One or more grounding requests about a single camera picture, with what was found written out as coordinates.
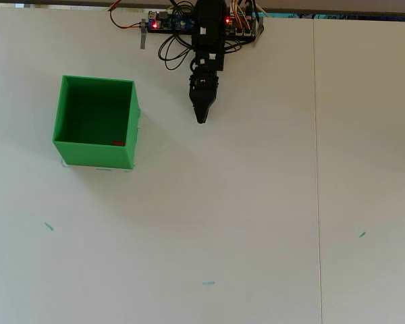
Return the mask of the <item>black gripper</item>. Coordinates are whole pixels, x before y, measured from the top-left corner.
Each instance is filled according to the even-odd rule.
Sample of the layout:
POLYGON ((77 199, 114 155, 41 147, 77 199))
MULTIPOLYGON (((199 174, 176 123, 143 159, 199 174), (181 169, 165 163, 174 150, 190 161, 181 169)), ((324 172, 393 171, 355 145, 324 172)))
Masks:
POLYGON ((199 124, 207 121, 209 110, 216 101, 219 87, 217 73, 223 71, 224 61, 224 49, 217 52, 198 50, 195 53, 195 58, 191 61, 190 69, 192 73, 190 75, 189 96, 199 124), (197 97, 210 98, 202 105, 197 97))

